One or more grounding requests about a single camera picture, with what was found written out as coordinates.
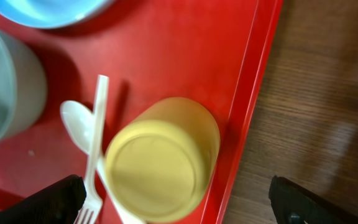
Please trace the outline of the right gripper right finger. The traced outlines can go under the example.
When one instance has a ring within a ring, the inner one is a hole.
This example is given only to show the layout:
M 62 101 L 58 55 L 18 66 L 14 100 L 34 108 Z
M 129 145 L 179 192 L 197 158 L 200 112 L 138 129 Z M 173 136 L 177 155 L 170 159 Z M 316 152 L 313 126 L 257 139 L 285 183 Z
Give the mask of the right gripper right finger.
M 272 177 L 268 198 L 278 224 L 358 223 L 358 216 L 284 177 Z

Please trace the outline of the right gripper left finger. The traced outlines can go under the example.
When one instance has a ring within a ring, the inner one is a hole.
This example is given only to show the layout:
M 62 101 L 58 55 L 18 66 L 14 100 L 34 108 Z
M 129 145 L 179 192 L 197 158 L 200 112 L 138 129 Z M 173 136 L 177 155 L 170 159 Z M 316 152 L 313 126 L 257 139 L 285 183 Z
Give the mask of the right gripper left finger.
M 86 198 L 83 178 L 62 180 L 0 211 L 0 224 L 73 224 Z

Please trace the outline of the yellow plastic cup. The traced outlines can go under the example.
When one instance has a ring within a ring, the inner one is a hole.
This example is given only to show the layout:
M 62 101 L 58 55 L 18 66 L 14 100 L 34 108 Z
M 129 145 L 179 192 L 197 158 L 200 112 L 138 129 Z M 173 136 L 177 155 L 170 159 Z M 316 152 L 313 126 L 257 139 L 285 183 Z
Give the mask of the yellow plastic cup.
M 163 99 L 110 142 L 104 165 L 108 188 L 147 222 L 181 220 L 203 200 L 219 147 L 218 124 L 202 104 Z

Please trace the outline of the mint green bowl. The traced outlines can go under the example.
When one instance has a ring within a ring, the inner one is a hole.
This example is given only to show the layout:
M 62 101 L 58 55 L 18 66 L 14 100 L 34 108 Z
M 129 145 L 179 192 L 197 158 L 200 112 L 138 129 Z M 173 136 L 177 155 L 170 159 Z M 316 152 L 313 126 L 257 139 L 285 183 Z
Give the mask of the mint green bowl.
M 25 43 L 0 29 L 0 141 L 32 126 L 46 101 L 40 60 Z

